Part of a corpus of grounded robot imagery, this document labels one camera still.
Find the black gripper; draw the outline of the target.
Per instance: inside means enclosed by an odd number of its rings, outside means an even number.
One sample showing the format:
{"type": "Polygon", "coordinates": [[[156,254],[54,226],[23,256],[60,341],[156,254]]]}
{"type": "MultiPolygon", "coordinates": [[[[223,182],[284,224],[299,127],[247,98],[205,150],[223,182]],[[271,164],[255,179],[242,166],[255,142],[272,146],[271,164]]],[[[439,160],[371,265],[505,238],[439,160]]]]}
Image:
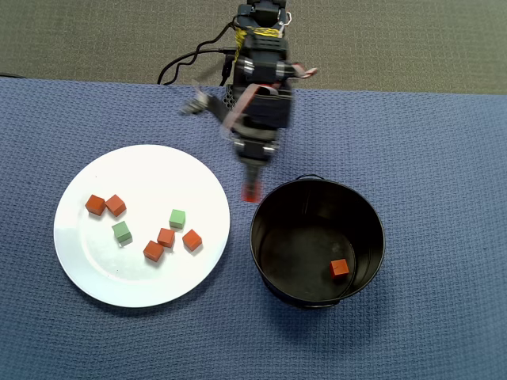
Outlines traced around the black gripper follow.
{"type": "Polygon", "coordinates": [[[280,148],[280,142],[275,139],[260,139],[244,135],[235,135],[232,139],[235,153],[241,162],[246,164],[246,185],[256,186],[261,167],[271,161],[280,148]]]}

